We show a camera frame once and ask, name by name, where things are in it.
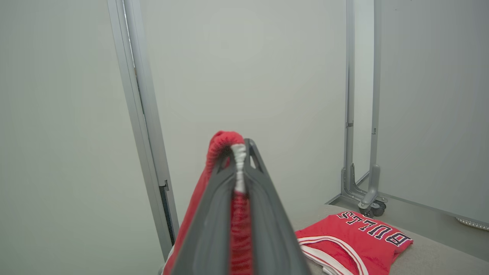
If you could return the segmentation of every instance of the gray floor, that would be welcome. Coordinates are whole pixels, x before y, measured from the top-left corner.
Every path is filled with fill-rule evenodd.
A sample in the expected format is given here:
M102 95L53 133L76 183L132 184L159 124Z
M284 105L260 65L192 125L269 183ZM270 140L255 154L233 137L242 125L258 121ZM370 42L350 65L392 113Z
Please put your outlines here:
M358 211L355 203L341 197L331 204ZM386 205L385 213L377 219L489 262L489 231L463 225L454 217L396 199L389 198Z

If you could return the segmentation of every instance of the metal bracket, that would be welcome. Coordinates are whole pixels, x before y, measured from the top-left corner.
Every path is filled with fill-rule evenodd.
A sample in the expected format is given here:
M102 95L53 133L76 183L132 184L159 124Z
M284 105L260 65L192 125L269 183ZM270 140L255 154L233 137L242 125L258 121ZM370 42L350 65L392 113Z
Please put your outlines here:
M358 204L361 204L362 203L362 197L361 195L359 194L355 194L355 193L352 193L348 187L347 187L347 183L346 183L346 168L343 167L341 169L341 179L342 179L342 190L341 190L341 196L346 198L346 199L349 199L351 201L354 201L355 203L358 203ZM379 208L380 205L374 203L373 201L371 203L369 203L367 205L368 206L371 206L372 208Z
M372 204L378 195L378 181L380 178L380 166L377 164L373 165L370 171L370 178L368 184L368 192L365 194L365 197L358 203L358 207L361 209L367 209L370 204Z
M367 195L367 191L364 191L358 187L355 181L355 164L352 163L352 167L350 168L350 191L352 193L356 193L358 195L361 195L362 197ZM383 203L388 202L388 200L384 197L379 196L378 194L376 195L375 199L377 201L381 201Z

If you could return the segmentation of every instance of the caster wheel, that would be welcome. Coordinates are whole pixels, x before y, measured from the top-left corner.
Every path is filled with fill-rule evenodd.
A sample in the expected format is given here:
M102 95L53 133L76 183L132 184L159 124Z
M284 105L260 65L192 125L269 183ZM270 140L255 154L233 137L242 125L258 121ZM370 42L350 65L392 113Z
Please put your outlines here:
M372 212L374 213L374 216L380 217L384 214L384 208L382 208L382 206L377 209L372 208Z
M381 207L382 209L384 209L384 210L387 208L387 206L385 205L385 203L383 203L383 202L381 202L381 201L374 201L374 203L376 203L376 204L380 205L380 207Z
M368 207L367 209L359 208L359 210L360 210L360 214L364 215L365 217L368 217L368 218L374 217L374 212L372 211L371 207Z

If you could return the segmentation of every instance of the white wall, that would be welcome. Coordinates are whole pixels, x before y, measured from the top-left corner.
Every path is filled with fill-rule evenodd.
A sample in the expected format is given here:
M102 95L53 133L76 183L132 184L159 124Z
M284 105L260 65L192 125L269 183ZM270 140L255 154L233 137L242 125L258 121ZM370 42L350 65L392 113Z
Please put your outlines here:
M289 216L340 193L344 1L141 5L180 221L218 130L256 141Z
M0 274L155 274L107 2L3 1L0 37Z
M382 192L489 223L489 2L383 1Z
M374 0L355 0L355 119L353 163L356 180L370 169L374 85Z

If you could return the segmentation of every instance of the white stripe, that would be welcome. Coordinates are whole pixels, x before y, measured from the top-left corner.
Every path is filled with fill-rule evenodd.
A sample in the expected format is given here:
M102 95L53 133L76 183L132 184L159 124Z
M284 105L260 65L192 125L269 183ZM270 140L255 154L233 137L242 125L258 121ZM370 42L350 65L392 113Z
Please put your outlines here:
M236 185L234 190L246 193L245 178L243 177L243 167L245 165L246 158L246 145L244 144L233 144L231 145L231 150L233 150L234 160L236 162Z
M337 273L343 274L343 275L353 275L351 271L349 271L346 267L344 267L340 262L338 262L335 258L331 257L330 255L324 253L323 251L315 248L311 248L308 246L301 246L302 251L305 251L311 255L314 255L324 261L328 266L332 267ZM316 263L324 266L324 264L319 263L315 258L310 257L308 254L304 254L307 258L315 261Z
M356 253L356 251L346 242L343 240L340 240L336 237L333 236L313 236L313 237L304 237L304 238L299 238L297 239L299 241L300 245L304 244L313 244L313 243L318 243L322 241L330 241L338 244L344 251L346 251L350 257L352 257L353 261L355 261L356 266L358 268L358 271L360 272L360 275L368 275L368 270L365 264L363 263L362 259Z
M315 263L319 264L320 266L323 267L323 271L324 273L327 273L328 275L344 275L340 272L338 272L336 269L334 269L333 267L331 267L328 263L326 263L325 261L321 260L321 259L318 259L312 255L309 255L307 252L305 251L302 251L302 253L304 254L304 256L306 256L307 258L311 259L312 261L314 261Z

